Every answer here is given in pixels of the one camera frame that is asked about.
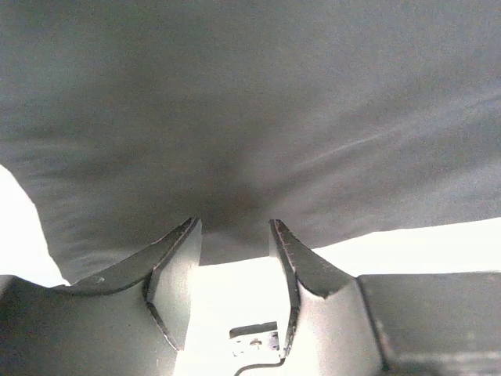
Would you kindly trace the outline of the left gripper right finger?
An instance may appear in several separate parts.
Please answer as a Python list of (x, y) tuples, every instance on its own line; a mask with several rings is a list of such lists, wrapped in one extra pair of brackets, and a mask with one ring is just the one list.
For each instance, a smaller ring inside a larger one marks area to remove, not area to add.
[(269, 250), (287, 288), (282, 357), (298, 375), (497, 375), (498, 273), (354, 277), (278, 219)]

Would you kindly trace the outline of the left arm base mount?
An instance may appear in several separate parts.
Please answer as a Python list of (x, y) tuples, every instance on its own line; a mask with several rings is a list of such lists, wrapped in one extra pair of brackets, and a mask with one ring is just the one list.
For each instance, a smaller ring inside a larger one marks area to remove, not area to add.
[(281, 367), (282, 358), (277, 322), (251, 324), (229, 330), (235, 375), (257, 369)]

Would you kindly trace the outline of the black trousers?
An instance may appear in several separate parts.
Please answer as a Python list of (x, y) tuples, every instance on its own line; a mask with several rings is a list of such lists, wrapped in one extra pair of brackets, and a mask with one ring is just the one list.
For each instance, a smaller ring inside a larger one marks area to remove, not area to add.
[(325, 247), (500, 214), (497, 1), (4, 1), (1, 163), (76, 282), (189, 217)]

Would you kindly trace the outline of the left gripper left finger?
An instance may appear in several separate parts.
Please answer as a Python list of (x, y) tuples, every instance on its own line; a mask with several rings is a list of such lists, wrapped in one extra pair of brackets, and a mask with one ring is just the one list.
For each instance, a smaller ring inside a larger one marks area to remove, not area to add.
[(191, 218), (71, 286), (10, 277), (1, 289), (2, 374), (174, 374), (201, 241), (202, 223)]

